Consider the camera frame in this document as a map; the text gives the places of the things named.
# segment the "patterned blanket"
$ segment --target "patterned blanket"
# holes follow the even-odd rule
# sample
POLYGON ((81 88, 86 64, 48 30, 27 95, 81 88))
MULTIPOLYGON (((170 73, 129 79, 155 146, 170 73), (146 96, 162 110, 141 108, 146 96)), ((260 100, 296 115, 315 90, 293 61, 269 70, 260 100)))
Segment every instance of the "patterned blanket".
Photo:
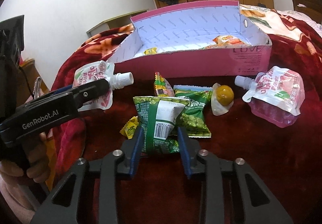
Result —
MULTIPOLYGON (((170 79, 173 84, 229 85, 235 92, 231 110, 219 117, 210 107, 204 115, 211 139, 199 140, 203 149, 218 157, 244 158, 276 195, 295 223, 301 223, 322 194, 322 38, 304 21, 278 14, 275 10, 242 6, 241 13, 269 34, 274 65, 300 73, 305 101, 293 126, 281 129, 256 117, 241 99, 244 90, 234 86, 234 77, 170 79)), ((133 31, 128 25, 102 32, 86 41, 60 68, 52 90, 73 83, 76 69, 99 60, 108 60, 117 46, 133 31)), ((136 115, 132 97, 153 95, 152 81, 136 82, 114 94, 111 109, 74 119, 53 130, 59 179, 79 158, 94 160, 120 147, 119 131, 136 115)), ((82 218, 95 223, 98 213, 98 186, 87 189, 82 218)), ((179 155, 151 157, 140 161, 134 180, 121 182, 118 190, 119 215, 125 223, 198 222, 200 183, 188 181, 179 155)))

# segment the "pink cardboard box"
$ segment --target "pink cardboard box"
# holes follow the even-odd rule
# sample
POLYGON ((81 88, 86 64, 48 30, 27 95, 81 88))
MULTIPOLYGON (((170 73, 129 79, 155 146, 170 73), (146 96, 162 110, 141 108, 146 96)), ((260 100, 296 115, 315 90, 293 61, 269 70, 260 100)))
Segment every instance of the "pink cardboard box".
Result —
POLYGON ((238 1, 196 1, 132 17, 135 27, 109 61, 135 79, 256 75, 266 72, 272 48, 267 34, 239 12, 238 1), (212 46, 219 35, 245 43, 212 46), (144 55, 156 48, 157 54, 144 55))

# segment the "egg yolk colored ball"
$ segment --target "egg yolk colored ball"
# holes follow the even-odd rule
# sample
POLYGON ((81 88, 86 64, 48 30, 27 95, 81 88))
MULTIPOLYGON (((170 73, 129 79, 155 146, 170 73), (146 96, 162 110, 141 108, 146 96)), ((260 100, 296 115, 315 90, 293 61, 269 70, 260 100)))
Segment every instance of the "egg yolk colored ball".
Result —
POLYGON ((228 106, 234 100, 234 92, 231 87, 222 85, 217 88, 216 97, 221 105, 228 106))

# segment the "barcode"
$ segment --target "barcode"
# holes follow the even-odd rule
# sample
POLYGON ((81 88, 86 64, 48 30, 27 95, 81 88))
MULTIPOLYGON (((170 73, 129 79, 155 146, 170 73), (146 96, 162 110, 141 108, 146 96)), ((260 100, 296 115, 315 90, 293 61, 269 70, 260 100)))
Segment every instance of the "barcode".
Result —
POLYGON ((158 95, 165 94, 165 92, 162 89, 157 91, 158 91, 158 95))
POLYGON ((157 139, 165 140, 172 131, 172 129, 173 126, 171 124, 157 123, 154 130, 154 137, 157 139))

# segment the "metal screw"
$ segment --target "metal screw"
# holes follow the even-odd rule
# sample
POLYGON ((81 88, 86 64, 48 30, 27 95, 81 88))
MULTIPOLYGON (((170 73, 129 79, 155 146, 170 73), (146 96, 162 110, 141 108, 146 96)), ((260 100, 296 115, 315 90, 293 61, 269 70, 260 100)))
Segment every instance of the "metal screw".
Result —
POLYGON ((207 156, 208 155, 208 151, 207 150, 199 150, 199 155, 200 156, 207 156))
POLYGON ((245 164, 245 160, 242 159, 242 158, 238 158, 235 160, 235 162, 238 164, 238 165, 244 165, 245 164))
POLYGON ((122 154, 123 154, 123 151, 121 151, 121 150, 113 151, 113 155, 116 156, 116 157, 121 156, 122 154))
POLYGON ((85 162, 86 162, 86 159, 84 159, 84 158, 80 158, 80 159, 78 159, 77 164, 78 164, 78 165, 83 165, 85 162))

